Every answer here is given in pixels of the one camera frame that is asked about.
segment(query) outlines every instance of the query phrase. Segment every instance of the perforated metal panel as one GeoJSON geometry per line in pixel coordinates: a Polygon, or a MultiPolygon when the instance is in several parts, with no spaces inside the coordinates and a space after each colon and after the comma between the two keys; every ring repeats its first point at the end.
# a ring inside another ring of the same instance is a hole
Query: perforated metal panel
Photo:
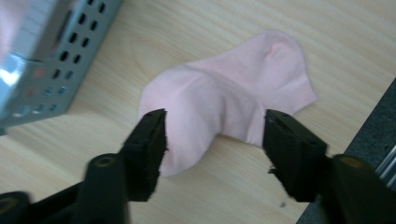
{"type": "Polygon", "coordinates": [[[59,45],[47,58],[38,61],[18,52],[8,54],[0,69],[0,131],[66,111],[121,2],[78,1],[64,24],[59,45]]]}

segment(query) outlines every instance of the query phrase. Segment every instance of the metal rack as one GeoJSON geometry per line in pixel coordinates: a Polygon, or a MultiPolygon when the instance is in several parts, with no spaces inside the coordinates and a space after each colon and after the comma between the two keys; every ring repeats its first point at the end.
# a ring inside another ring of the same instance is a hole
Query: metal rack
{"type": "Polygon", "coordinates": [[[64,2],[33,0],[25,14],[0,66],[0,134],[67,110],[122,0],[80,0],[70,10],[64,2]]]}

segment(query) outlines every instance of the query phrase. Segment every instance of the sock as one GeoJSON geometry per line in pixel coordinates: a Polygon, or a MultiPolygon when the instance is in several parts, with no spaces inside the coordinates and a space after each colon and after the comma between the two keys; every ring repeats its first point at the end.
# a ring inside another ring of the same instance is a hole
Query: sock
{"type": "Polygon", "coordinates": [[[196,164],[217,134],[261,147],[266,109],[293,114],[316,99],[299,45],[273,31],[159,74],[143,89],[138,116],[167,111],[161,173],[169,176],[196,164]]]}

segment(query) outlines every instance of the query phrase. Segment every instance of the wood grain surface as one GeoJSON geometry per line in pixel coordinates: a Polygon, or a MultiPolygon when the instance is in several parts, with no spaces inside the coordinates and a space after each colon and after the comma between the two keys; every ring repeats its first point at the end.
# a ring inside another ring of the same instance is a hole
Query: wood grain surface
{"type": "MultiPolygon", "coordinates": [[[[66,115],[0,138],[0,192],[34,201],[81,180],[138,122],[142,88],[172,66],[213,56],[268,30],[302,46],[318,100],[296,118],[342,153],[396,76],[396,1],[124,0],[66,115]]],[[[161,178],[133,223],[295,223],[290,199],[258,147],[219,136],[189,171],[161,178]]]]}

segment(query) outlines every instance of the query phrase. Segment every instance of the dark mat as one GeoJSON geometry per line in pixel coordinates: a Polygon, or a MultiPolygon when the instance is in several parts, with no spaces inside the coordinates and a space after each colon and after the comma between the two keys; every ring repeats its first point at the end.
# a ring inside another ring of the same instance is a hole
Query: dark mat
{"type": "MultiPolygon", "coordinates": [[[[361,126],[345,154],[357,156],[376,168],[396,145],[396,78],[361,126]]],[[[298,224],[321,224],[318,203],[311,203],[298,224]]]]}

